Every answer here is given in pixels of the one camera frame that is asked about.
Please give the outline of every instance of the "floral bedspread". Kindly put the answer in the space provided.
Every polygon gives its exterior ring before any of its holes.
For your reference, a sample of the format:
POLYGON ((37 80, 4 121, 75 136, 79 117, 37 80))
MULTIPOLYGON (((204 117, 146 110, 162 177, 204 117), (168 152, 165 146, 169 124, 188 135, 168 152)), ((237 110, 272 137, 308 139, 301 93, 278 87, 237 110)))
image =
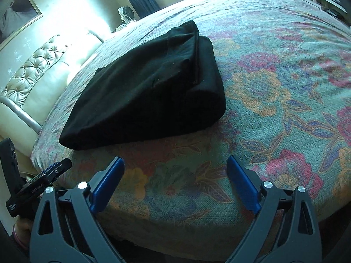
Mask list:
POLYGON ((173 256, 226 260, 253 219, 226 176, 232 154, 278 187, 306 187, 320 220, 351 201, 351 35, 325 12, 297 0, 186 0, 96 54, 55 104, 31 159, 42 170, 69 157, 59 183, 73 187, 124 158, 125 175, 99 216, 107 233, 173 256), (190 19, 212 41, 224 83, 227 110, 215 125, 87 151, 59 144, 97 68, 190 19))

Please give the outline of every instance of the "tufted headboard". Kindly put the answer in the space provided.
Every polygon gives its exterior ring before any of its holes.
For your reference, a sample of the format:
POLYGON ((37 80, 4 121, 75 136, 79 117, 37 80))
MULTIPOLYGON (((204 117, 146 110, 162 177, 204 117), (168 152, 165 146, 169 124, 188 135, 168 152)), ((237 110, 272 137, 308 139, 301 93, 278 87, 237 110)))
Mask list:
POLYGON ((72 44, 56 35, 38 48, 0 92, 0 136, 29 157, 57 99, 101 44, 86 32, 72 44))

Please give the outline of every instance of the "black clamp handle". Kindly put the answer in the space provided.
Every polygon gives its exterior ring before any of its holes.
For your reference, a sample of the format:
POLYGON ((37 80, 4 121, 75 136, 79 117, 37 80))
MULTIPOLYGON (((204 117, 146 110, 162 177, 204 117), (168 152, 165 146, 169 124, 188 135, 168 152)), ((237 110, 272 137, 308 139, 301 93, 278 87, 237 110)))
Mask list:
POLYGON ((123 174, 124 161, 116 157, 89 183, 64 191, 47 187, 34 220, 31 262, 125 263, 95 218, 105 209, 123 174))
POLYGON ((65 158, 61 162, 52 164, 26 183, 19 174, 15 146, 11 139, 0 142, 0 161, 10 191, 10 198, 6 201, 8 212, 12 217, 20 215, 30 220, 34 220, 36 207, 39 204, 38 197, 45 188, 72 167, 71 160, 65 158))
POLYGON ((227 174, 246 209, 256 215, 248 231, 226 263, 321 263, 322 243, 311 199, 302 186, 294 191, 278 189, 243 168, 233 156, 227 174), (268 254, 257 258, 277 210, 283 218, 268 254))

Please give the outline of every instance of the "wallpaper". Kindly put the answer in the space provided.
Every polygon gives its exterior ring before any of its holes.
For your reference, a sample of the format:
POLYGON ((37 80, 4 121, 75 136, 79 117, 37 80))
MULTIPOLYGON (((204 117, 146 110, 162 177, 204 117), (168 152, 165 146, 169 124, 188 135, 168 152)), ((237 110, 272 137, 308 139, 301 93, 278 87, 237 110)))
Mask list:
POLYGON ((56 34, 82 29, 113 31, 122 21, 116 0, 34 0, 43 17, 19 33, 0 51, 0 91, 24 61, 56 34))

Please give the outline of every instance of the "picture frame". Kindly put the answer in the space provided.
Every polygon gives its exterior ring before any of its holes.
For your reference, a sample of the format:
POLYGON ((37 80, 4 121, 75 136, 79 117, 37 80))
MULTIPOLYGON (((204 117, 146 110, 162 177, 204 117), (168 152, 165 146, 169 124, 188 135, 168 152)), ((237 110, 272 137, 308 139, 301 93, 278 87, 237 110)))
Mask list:
POLYGON ((13 0, 5 14, 0 17, 0 50, 42 16, 34 0, 13 0))

